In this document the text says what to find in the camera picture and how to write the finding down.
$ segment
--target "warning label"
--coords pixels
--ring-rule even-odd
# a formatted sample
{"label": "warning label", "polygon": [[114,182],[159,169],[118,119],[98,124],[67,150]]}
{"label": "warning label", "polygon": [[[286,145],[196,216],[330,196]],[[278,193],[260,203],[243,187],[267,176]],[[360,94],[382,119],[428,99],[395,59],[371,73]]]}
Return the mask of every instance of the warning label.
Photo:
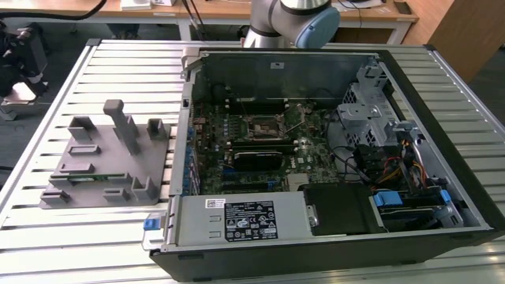
{"label": "warning label", "polygon": [[227,203],[227,241],[255,241],[278,238],[274,201]]}

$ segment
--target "barcode sticker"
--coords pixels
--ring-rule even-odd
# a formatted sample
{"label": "barcode sticker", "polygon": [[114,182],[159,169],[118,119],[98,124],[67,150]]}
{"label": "barcode sticker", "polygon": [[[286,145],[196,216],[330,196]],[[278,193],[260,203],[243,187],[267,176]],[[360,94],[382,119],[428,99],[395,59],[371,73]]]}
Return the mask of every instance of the barcode sticker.
{"label": "barcode sticker", "polygon": [[284,69],[284,62],[272,62],[271,69]]}
{"label": "barcode sticker", "polygon": [[224,208],[224,203],[227,199],[206,199],[206,208]]}
{"label": "barcode sticker", "polygon": [[154,16],[175,17],[175,13],[152,13]]}

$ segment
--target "aluminum profile table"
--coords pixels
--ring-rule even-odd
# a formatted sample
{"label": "aluminum profile table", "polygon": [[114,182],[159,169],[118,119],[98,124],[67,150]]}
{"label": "aluminum profile table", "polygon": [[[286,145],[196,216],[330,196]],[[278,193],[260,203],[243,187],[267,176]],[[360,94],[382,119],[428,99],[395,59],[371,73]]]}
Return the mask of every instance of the aluminum profile table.
{"label": "aluminum profile table", "polygon": [[[172,125],[172,136],[178,135],[180,56],[187,46],[239,47],[231,42],[104,40],[99,46],[84,48],[0,192],[0,283],[175,283],[140,246],[146,217],[167,208],[175,140],[170,143],[167,185],[158,205],[42,210],[38,204],[71,137],[66,127],[74,115],[90,115],[95,124],[112,124],[102,114],[103,103],[122,99],[136,123],[163,118]],[[335,44],[328,48],[392,52],[505,212],[505,129],[439,53],[413,46]],[[396,99],[409,118],[405,104],[400,97]],[[220,283],[505,283],[504,240],[459,248],[421,264]]]}

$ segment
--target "computer component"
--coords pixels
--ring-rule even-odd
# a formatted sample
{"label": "computer component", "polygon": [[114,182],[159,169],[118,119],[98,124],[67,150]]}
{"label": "computer component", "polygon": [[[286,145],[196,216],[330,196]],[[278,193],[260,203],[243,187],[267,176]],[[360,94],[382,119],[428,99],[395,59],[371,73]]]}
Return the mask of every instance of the computer component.
{"label": "computer component", "polygon": [[170,208],[148,218],[163,244],[144,235],[174,279],[417,263],[504,234],[389,52],[190,49],[183,61]]}

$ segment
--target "blue connector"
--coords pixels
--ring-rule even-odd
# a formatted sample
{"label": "blue connector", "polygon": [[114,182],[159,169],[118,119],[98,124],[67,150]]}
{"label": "blue connector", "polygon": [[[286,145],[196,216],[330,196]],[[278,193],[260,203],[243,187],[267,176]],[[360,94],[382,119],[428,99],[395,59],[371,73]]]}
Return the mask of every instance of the blue connector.
{"label": "blue connector", "polygon": [[194,135],[195,135],[195,130],[192,127],[190,127],[188,128],[188,140],[192,139]]}
{"label": "blue connector", "polygon": [[449,202],[451,202],[451,195],[449,195],[449,192],[445,190],[445,189],[443,189],[441,191],[440,191],[440,195],[443,196],[443,199],[444,199],[444,202],[445,202],[445,204],[448,204]]}
{"label": "blue connector", "polygon": [[146,219],[144,231],[156,231],[162,228],[162,219]]}
{"label": "blue connector", "polygon": [[278,181],[276,180],[270,180],[268,181],[268,190],[271,191],[274,189],[274,186],[276,185]]}
{"label": "blue connector", "polygon": [[404,204],[400,194],[396,191],[378,192],[374,196],[374,201],[376,202],[378,207]]}

